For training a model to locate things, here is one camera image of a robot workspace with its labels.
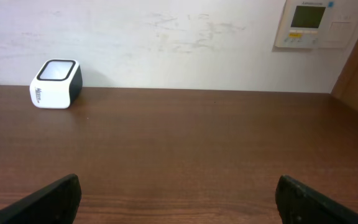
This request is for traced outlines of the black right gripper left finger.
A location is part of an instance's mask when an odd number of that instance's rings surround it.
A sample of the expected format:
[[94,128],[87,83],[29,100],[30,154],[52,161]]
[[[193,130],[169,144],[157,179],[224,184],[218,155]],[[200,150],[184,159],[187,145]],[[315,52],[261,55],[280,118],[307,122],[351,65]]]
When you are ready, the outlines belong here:
[[67,223],[81,201],[79,178],[69,174],[0,210],[0,223]]

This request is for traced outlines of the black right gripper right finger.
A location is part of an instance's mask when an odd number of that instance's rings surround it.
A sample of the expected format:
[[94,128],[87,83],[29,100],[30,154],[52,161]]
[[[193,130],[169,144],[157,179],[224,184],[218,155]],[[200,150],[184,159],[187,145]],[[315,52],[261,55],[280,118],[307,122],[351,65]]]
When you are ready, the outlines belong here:
[[358,213],[289,175],[279,178],[275,203],[283,224],[358,224]]

